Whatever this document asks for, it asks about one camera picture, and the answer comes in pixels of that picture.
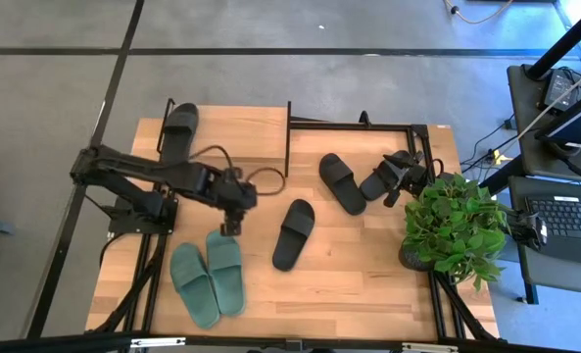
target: black keyboard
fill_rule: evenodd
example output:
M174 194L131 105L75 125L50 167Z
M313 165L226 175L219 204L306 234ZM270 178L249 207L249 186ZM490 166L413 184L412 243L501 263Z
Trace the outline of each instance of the black keyboard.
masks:
M581 262L581 197L541 195L526 201L547 224L548 243L541 253Z

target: potted plant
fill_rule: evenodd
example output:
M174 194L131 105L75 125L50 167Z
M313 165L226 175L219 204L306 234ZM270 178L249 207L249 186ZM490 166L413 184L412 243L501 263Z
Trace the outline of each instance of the potted plant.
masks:
M477 290L482 279L496 281L502 269L494 262L506 243L502 229L509 231L502 207L476 180L436 179L406 205L403 265L449 274L456 283L476 276Z

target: wooden tabletop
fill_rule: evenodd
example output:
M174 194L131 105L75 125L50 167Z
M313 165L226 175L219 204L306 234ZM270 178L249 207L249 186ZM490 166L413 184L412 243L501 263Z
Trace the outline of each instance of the wooden tabletop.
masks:
M248 173L263 166L283 171L286 108L200 106L200 123L192 151L220 144L234 164ZM132 154L157 159L161 120L141 119ZM449 126L430 126L434 158L447 172L459 172L458 153ZM198 328L175 292L169 258L183 242L196 244L205 258L205 237L217 229L222 212L180 199L177 224L169 237L151 331L154 333L243 337L304 337L381 340L435 340L436 328L427 274L407 270L397 254L405 237L406 193L392 209L383 197L368 203L359 216L350 216L318 176L318 162L334 152L362 182L382 154L407 149L406 135L385 131L292 130L290 169L286 189L260 197L247 213L237 237L243 260L247 305L244 314L223 316L211 329ZM223 167L219 155L200 161ZM275 174L261 174L253 183L259 191L279 185ZM294 270L272 266L279 227L290 203L303 198L315 209L315 228ZM140 245L140 235L126 235L107 250L98 277L87 328L100 325L128 291ZM471 282L459 293L482 325L498 335L488 288L475 292ZM135 326L140 327L146 294L138 303ZM443 293L447 332L453 335L448 298Z

